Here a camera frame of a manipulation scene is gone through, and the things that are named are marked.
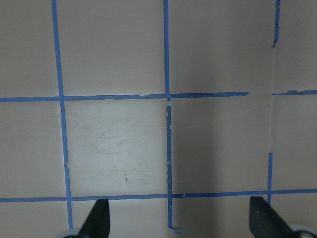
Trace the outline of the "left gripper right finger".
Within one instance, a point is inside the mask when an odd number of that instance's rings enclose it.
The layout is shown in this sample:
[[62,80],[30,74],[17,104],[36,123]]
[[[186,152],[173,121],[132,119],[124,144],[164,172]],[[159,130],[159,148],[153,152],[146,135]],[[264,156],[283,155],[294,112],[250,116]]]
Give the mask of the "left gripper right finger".
[[260,196],[251,196],[249,204],[249,227],[255,238],[296,238],[286,222]]

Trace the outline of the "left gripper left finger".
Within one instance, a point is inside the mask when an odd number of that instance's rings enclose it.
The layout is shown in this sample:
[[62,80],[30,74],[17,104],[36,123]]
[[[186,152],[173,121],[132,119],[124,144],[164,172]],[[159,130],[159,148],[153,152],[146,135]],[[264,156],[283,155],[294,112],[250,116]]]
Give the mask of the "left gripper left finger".
[[109,202],[99,199],[81,227],[80,238],[108,238],[109,237]]

